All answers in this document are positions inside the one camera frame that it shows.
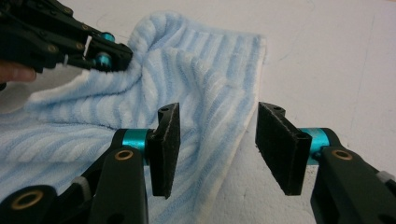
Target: metal screw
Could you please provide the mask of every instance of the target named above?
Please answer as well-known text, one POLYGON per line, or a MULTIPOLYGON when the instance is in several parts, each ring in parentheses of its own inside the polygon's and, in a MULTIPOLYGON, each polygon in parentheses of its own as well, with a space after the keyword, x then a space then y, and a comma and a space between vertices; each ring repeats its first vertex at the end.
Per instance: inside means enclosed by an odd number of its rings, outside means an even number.
POLYGON ((77 42, 76 48, 77 49, 84 49, 84 45, 82 45, 81 43, 77 42))
POLYGON ((54 45, 49 45, 48 50, 49 50, 49 52, 51 52, 51 53, 55 53, 55 52, 58 51, 54 45))
POLYGON ((65 7, 64 8, 64 12, 67 13, 67 14, 70 14, 72 12, 72 9, 70 9, 68 7, 65 7))
POLYGON ((126 161, 131 159, 134 153, 131 150, 119 151, 114 157, 117 161, 126 161))
POLYGON ((336 149, 332 151, 334 157, 344 160, 344 161, 351 161, 353 159, 352 155, 344 150, 336 149))
POLYGON ((22 210, 38 203, 44 196, 43 191, 35 189, 20 195, 12 202, 11 208, 22 210))

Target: striped towel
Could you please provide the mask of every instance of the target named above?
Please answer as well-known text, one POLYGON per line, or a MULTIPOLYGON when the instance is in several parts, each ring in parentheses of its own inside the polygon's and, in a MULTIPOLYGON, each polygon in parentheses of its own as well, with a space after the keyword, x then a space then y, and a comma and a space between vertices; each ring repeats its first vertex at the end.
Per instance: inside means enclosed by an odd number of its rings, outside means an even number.
POLYGON ((252 117, 265 40, 214 29, 174 12, 139 22, 129 69, 84 71, 0 115, 0 197, 34 184, 63 192, 119 128, 155 128, 157 110, 180 102, 181 146, 171 197, 153 197, 151 223, 202 223, 252 117))

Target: white surface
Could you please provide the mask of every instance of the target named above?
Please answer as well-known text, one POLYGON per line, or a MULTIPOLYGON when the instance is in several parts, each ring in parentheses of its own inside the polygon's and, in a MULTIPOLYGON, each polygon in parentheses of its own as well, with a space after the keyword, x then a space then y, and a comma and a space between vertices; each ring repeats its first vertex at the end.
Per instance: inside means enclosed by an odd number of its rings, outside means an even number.
MULTIPOLYGON (((126 42, 142 17, 166 9, 266 36, 260 100, 284 107, 297 127, 332 128, 345 147, 396 175, 395 1, 61 2, 74 9, 76 19, 119 42, 126 42)), ((208 222, 315 223, 309 199, 316 169, 308 169, 302 197, 284 196, 255 148, 255 122, 208 222)))

